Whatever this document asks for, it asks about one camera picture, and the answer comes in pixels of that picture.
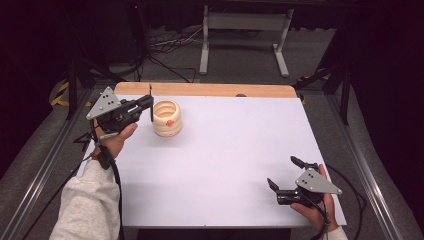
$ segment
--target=wooden table edge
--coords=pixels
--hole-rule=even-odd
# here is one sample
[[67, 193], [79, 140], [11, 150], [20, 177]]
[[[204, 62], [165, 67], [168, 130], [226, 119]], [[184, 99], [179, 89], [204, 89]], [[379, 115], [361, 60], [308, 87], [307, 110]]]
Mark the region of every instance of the wooden table edge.
[[168, 82], [121, 82], [115, 87], [118, 95], [156, 96], [228, 96], [235, 97], [276, 97], [297, 98], [290, 85], [252, 85], [252, 84], [209, 84], [209, 83], [168, 83]]

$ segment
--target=gray carpet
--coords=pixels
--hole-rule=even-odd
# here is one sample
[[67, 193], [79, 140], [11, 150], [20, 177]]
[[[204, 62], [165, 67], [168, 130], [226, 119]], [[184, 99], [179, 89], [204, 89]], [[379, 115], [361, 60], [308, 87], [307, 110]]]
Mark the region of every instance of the gray carpet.
[[[286, 59], [290, 77], [282, 78], [278, 71], [274, 55], [270, 49], [278, 34], [262, 32], [258, 36], [248, 38], [235, 32], [217, 33], [210, 40], [209, 69], [206, 76], [196, 75], [196, 82], [201, 83], [238, 83], [238, 84], [293, 84], [301, 76], [311, 75], [325, 51], [334, 30], [329, 31], [290, 31], [283, 55]], [[155, 57], [164, 64], [175, 68], [199, 68], [201, 45], [193, 42], [168, 54], [158, 54]], [[191, 70], [176, 70], [187, 79], [193, 78]], [[134, 80], [133, 75], [126, 76]], [[181, 78], [167, 69], [157, 66], [146, 60], [143, 66], [142, 81], [178, 81]], [[110, 81], [99, 81], [92, 93], [97, 97], [99, 92]], [[342, 172], [361, 194], [367, 196], [361, 180], [352, 164], [352, 156], [348, 145], [337, 124], [337, 118], [332, 114], [327, 96], [319, 91], [322, 82], [316, 82], [307, 90], [301, 91], [306, 97], [304, 105], [306, 114], [311, 123], [323, 158]], [[26, 190], [34, 179], [41, 164], [48, 155], [51, 146], [58, 137], [61, 127], [65, 123], [67, 107], [55, 106], [54, 111], [28, 140], [19, 156], [16, 157], [8, 172], [0, 181], [0, 234], [3, 234], [13, 217]], [[45, 206], [46, 202], [65, 180], [70, 171], [82, 159], [83, 144], [73, 143], [73, 140], [88, 131], [88, 122], [85, 115], [86, 107], [77, 116], [75, 126], [66, 139], [64, 148], [60, 152], [57, 163], [41, 191], [17, 239], [21, 239], [28, 226]], [[424, 239], [415, 219], [405, 204], [404, 199], [387, 175], [378, 155], [372, 147], [368, 132], [363, 123], [360, 109], [352, 91], [349, 103], [349, 123], [353, 137], [365, 156], [369, 167], [387, 201], [390, 212], [396, 220], [404, 239]], [[348, 225], [344, 226], [350, 239], [355, 235], [359, 223], [359, 210], [355, 197], [349, 186], [335, 173], [330, 171], [333, 181], [344, 189], [340, 197], [343, 211]], [[42, 218], [27, 239], [47, 239], [57, 220], [59, 197], [48, 207]], [[291, 239], [310, 239], [315, 234], [311, 228], [299, 228], [292, 231]], [[127, 239], [136, 239], [137, 230], [126, 229]], [[385, 239], [382, 227], [376, 217], [373, 207], [369, 204], [364, 212], [362, 231], [359, 239]]]

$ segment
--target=hand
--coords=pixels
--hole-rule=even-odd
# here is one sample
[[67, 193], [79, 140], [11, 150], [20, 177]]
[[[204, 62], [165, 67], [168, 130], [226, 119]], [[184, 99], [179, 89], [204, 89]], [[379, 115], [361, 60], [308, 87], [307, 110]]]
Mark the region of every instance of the hand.
[[[97, 127], [97, 121], [94, 119], [94, 127], [96, 127], [96, 134], [97, 137], [100, 139], [100, 136], [105, 135], [101, 127]], [[112, 154], [112, 157], [115, 159], [118, 157], [119, 153], [121, 152], [122, 148], [124, 147], [124, 142], [127, 140], [131, 135], [134, 133], [134, 131], [137, 129], [138, 125], [137, 123], [131, 123], [128, 125], [119, 135], [100, 140], [103, 146], [107, 147], [110, 154]], [[97, 155], [100, 152], [100, 149], [96, 147], [96, 149], [93, 152], [93, 155]]]
[[[327, 179], [327, 174], [325, 173], [324, 166], [322, 164], [319, 165], [319, 173]], [[330, 220], [330, 226], [328, 226], [328, 232], [331, 232], [339, 227], [336, 221], [334, 200], [331, 194], [324, 194], [323, 202], [329, 214], [328, 218]], [[317, 209], [305, 207], [300, 203], [292, 203], [290, 207], [307, 218], [309, 222], [311, 222], [312, 226], [314, 226], [314, 228], [318, 231], [324, 226], [324, 217]]]

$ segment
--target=white board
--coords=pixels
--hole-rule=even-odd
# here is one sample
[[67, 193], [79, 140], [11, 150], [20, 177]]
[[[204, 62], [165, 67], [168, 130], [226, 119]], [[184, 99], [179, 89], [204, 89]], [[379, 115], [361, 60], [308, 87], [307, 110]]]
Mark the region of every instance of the white board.
[[[267, 183], [270, 178], [280, 189], [296, 188], [304, 170], [290, 156], [324, 163], [299, 99], [157, 96], [155, 102], [166, 99], [180, 105], [181, 132], [157, 136], [146, 110], [117, 158], [125, 226], [309, 225], [289, 206], [278, 205]], [[337, 221], [345, 225], [333, 197]]]

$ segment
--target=cable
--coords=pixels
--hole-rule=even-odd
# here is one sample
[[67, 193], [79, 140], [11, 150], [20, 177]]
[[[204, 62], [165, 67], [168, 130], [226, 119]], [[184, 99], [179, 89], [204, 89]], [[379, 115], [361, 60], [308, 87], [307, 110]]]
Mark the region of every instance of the cable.
[[100, 66], [98, 66], [97, 64], [89, 61], [88, 59], [82, 58], [80, 57], [79, 60], [81, 60], [83, 63], [85, 63], [87, 66], [99, 71], [103, 76], [106, 76], [108, 78], [110, 78], [111, 80], [115, 81], [115, 82], [127, 82], [127, 80], [117, 76], [114, 73], [111, 73], [108, 69], [103, 69]]
[[[99, 142], [99, 138], [97, 136], [97, 133], [96, 133], [96, 128], [100, 127], [100, 125], [94, 126], [94, 121], [91, 120], [90, 121], [90, 127], [91, 127], [91, 133], [92, 133], [91, 136], [92, 136], [92, 139], [95, 142], [95, 145], [96, 146], [101, 145], [100, 142]], [[118, 166], [116, 166], [115, 159], [113, 159], [113, 161], [110, 161], [109, 163], [112, 166], [113, 174], [115, 175], [115, 182], [116, 182], [116, 184], [118, 184], [118, 187], [119, 187], [119, 203], [118, 203], [119, 220], [120, 220], [119, 239], [120, 240], [125, 240], [124, 226], [122, 224], [122, 187], [121, 187], [121, 177], [119, 175]]]
[[158, 41], [156, 43], [152, 43], [150, 46], [155, 47], [153, 49], [154, 52], [158, 53], [172, 53], [173, 51], [179, 49], [182, 46], [189, 45], [193, 42], [202, 43], [201, 41], [197, 41], [196, 38], [199, 35], [199, 32], [203, 29], [203, 27], [198, 30], [190, 33], [188, 37], [184, 36], [184, 33], [180, 35], [177, 39], [172, 39], [176, 34], [172, 35], [169, 40]]
[[138, 68], [137, 68], [136, 70], [137, 77], [136, 77], [136, 72], [134, 72], [134, 82], [141, 82], [141, 75], [143, 74], [143, 71], [144, 71], [143, 64], [141, 64], [141, 73], [140, 71], [138, 71]]
[[38, 214], [37, 218], [34, 220], [34, 222], [32, 223], [32, 225], [29, 227], [29, 229], [26, 231], [24, 237], [22, 238], [23, 240], [26, 239], [29, 235], [29, 233], [32, 231], [32, 229], [34, 228], [35, 224], [38, 222], [38, 220], [40, 220], [41, 216], [43, 215], [43, 213], [47, 210], [47, 207], [50, 205], [50, 203], [53, 202], [53, 200], [55, 199], [55, 197], [57, 196], [57, 194], [60, 192], [60, 190], [62, 190], [62, 188], [65, 186], [65, 184], [69, 181], [69, 179], [71, 179], [74, 176], [74, 173], [76, 173], [79, 169], [79, 167], [81, 166], [81, 163], [78, 164], [78, 166], [76, 166], [74, 168], [74, 170], [72, 170], [71, 174], [69, 174], [69, 176], [65, 179], [65, 181], [62, 183], [62, 185], [60, 185], [60, 187], [56, 190], [56, 192], [53, 194], [53, 196], [50, 198], [50, 200], [47, 202], [47, 204], [44, 206], [43, 210], [41, 210], [40, 214]]
[[362, 196], [358, 192], [358, 190], [356, 190], [356, 188], [353, 186], [353, 184], [340, 171], [338, 171], [337, 169], [335, 169], [331, 165], [326, 164], [326, 166], [329, 169], [331, 169], [332, 171], [334, 171], [335, 173], [337, 173], [341, 178], [343, 178], [343, 180], [350, 186], [353, 193], [355, 194], [356, 201], [358, 202], [358, 206], [359, 206], [359, 224], [358, 224], [358, 229], [356, 230], [356, 234], [355, 234], [354, 239], [358, 239], [359, 234], [360, 234], [361, 229], [362, 229], [362, 221], [363, 221], [363, 217], [364, 217], [365, 208], [367, 207], [367, 200], [364, 196]]
[[[141, 60], [133, 60], [132, 62], [135, 62], [135, 65], [130, 67], [129, 69], [126, 69], [126, 70], [121, 71], [121, 72], [110, 72], [110, 73], [112, 73], [112, 74], [114, 74], [118, 77], [122, 77], [122, 76], [126, 76], [130, 73], [137, 71], [140, 66], [141, 67], [143, 66], [143, 61], [141, 61]], [[108, 77], [106, 77], [103, 74], [98, 74], [98, 73], [92, 73], [92, 74], [95, 78], [97, 78], [99, 80], [108, 79]]]
[[149, 59], [152, 63], [154, 63], [154, 64], [156, 64], [156, 65], [159, 65], [159, 66], [161, 66], [161, 67], [164, 67], [164, 68], [168, 69], [169, 71], [171, 71], [171, 72], [175, 73], [176, 75], [178, 75], [179, 77], [181, 77], [182, 79], [184, 79], [186, 82], [188, 82], [188, 83], [193, 83], [193, 82], [194, 82], [194, 78], [196, 77], [196, 70], [195, 70], [194, 68], [193, 68], [193, 69], [192, 69], [192, 68], [187, 68], [187, 69], [192, 69], [192, 70], [194, 70], [194, 71], [195, 71], [194, 76], [193, 76], [193, 82], [190, 82], [187, 78], [185, 78], [184, 76], [182, 76], [182, 75], [181, 75], [181, 74], [179, 74], [178, 72], [174, 71], [174, 70], [173, 70], [173, 68], [170, 68], [170, 67], [166, 66], [164, 63], [162, 63], [161, 61], [157, 60], [156, 58], [154, 58], [154, 57], [152, 57], [152, 56], [149, 56], [149, 57], [148, 57], [148, 59]]
[[323, 234], [325, 234], [327, 232], [328, 226], [330, 225], [330, 220], [328, 220], [328, 214], [327, 214], [327, 209], [325, 207], [325, 203], [323, 201], [323, 203], [324, 203], [324, 210], [322, 210], [316, 203], [314, 203], [306, 195], [302, 194], [302, 197], [304, 197], [314, 208], [316, 208], [318, 210], [318, 212], [324, 218], [324, 226], [322, 226], [320, 232], [317, 235], [315, 235], [314, 237], [311, 238], [311, 240], [318, 240], [318, 239], [321, 238], [321, 236], [323, 236]]

